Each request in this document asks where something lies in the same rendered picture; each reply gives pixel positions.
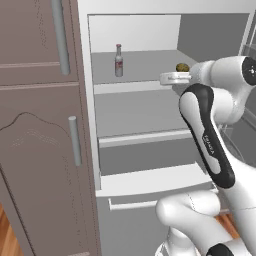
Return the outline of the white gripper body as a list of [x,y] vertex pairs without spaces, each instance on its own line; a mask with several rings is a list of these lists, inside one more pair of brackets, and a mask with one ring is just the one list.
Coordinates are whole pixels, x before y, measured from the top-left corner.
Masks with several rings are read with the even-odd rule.
[[168,72],[160,75],[161,85],[188,84],[192,79],[189,72]]

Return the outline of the glass bottled drink red cap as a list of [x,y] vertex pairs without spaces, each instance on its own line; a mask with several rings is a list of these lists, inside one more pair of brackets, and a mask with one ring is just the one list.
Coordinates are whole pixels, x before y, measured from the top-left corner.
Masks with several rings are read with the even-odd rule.
[[121,44],[116,44],[115,75],[116,77],[123,76],[123,57],[121,55]]

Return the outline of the white open fridge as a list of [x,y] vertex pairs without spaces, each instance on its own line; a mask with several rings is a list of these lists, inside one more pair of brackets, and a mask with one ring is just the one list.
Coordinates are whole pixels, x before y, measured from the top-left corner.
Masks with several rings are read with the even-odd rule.
[[[161,85],[160,75],[178,63],[256,60],[256,0],[78,0],[78,13],[96,200],[201,184],[216,193],[179,111],[190,82]],[[242,117],[218,129],[229,152],[256,168],[256,87]]]

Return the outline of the brown upper cupboard door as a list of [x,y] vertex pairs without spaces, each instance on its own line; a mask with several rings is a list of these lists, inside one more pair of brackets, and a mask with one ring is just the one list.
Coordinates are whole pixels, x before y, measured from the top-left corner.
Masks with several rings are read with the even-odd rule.
[[71,5],[60,0],[70,73],[61,71],[51,0],[0,0],[0,86],[77,81]]

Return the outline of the white fridge drawer front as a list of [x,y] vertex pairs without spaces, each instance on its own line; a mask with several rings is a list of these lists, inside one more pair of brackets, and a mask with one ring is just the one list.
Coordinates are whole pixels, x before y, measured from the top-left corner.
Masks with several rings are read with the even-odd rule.
[[155,206],[111,210],[109,203],[145,203],[170,195],[211,188],[210,184],[201,184],[147,194],[97,196],[102,256],[154,256],[168,233],[168,228],[156,216]]

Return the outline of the brown arched cupboard door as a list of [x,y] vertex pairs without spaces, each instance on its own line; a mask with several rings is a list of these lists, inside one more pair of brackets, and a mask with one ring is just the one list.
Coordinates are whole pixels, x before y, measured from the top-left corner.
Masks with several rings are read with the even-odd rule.
[[[75,165],[70,116],[81,148]],[[0,202],[24,256],[100,256],[77,83],[0,88]]]

